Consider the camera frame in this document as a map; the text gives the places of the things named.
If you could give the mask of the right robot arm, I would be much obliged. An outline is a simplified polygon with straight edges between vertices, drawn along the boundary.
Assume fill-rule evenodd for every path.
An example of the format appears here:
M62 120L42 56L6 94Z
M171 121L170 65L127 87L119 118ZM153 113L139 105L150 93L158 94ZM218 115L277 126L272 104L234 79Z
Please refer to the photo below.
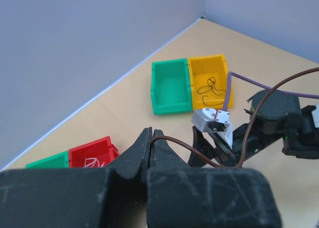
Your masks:
M193 148L219 165L239 163L242 142L248 125L234 128L230 113L203 108L192 116ZM319 157L319 107L301 108L298 96L274 91L259 109L246 141L245 159L249 159L277 140L283 140L282 152L301 159Z

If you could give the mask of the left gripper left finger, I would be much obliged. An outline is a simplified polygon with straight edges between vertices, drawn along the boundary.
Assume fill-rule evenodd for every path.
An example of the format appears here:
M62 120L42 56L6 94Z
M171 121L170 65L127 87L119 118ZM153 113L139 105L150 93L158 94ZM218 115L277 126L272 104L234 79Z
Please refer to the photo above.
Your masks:
M152 129L104 168L12 169L0 174L3 228L144 228Z

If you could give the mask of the green bin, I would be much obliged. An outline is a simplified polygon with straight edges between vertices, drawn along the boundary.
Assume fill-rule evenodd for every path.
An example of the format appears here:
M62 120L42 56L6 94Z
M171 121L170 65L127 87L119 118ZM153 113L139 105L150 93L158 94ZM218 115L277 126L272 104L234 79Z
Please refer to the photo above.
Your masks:
M152 63L151 100L156 115L192 111L187 59Z
M68 168L69 156L68 151L64 151L47 158L29 163L27 169L43 169L43 168Z

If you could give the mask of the yellow bin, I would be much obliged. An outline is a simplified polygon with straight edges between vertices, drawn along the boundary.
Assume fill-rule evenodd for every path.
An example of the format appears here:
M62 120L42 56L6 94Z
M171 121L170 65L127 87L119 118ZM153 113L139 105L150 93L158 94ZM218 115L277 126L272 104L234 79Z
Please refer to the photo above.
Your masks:
M228 68L223 54L187 59L192 96L192 108L223 107L227 89Z

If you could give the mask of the red bin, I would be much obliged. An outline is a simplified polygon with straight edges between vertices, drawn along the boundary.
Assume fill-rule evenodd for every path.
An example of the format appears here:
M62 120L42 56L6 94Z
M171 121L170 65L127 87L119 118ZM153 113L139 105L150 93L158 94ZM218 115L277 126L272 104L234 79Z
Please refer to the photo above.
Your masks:
M69 167L105 167L119 155L120 153L111 142L111 138L106 136L90 143L69 149Z

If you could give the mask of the right green bin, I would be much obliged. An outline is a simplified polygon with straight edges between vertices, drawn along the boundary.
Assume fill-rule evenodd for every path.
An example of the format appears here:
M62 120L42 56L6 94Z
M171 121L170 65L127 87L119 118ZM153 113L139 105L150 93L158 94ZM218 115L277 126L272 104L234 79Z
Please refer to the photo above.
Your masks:
M151 100L156 115L192 111L187 59L152 63Z

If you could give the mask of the left green bin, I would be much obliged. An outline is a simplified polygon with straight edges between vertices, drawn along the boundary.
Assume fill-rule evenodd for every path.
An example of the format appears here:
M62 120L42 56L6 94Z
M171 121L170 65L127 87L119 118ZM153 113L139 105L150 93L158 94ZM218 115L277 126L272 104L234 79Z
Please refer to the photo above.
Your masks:
M43 168L68 168L69 156L68 151L64 151L47 158L29 163L27 169L43 169Z

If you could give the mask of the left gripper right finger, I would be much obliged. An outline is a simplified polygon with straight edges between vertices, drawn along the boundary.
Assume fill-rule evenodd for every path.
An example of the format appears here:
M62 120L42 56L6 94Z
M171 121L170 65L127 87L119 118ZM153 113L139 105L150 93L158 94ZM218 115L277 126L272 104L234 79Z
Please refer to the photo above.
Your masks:
M192 168L154 131L147 172L150 228L279 228L270 184L254 169Z

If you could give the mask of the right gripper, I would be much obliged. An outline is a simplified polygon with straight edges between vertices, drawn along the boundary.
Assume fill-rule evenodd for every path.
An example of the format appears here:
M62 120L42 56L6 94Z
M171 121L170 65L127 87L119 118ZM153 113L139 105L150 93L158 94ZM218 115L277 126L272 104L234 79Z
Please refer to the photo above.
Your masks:
M232 146L228 145L221 135L213 133L211 135L215 142L215 148L213 148L209 141L204 138L202 132L193 126L192 147L208 158L209 161L215 158L219 165L234 167L239 163L242 155L242 143L247 127L248 124L244 123L232 132ZM245 148L245 152L243 153L244 161L264 149L264 134L252 128L248 135ZM188 159L188 165L190 167L204 167L207 164L208 163L202 160L198 155L191 152Z

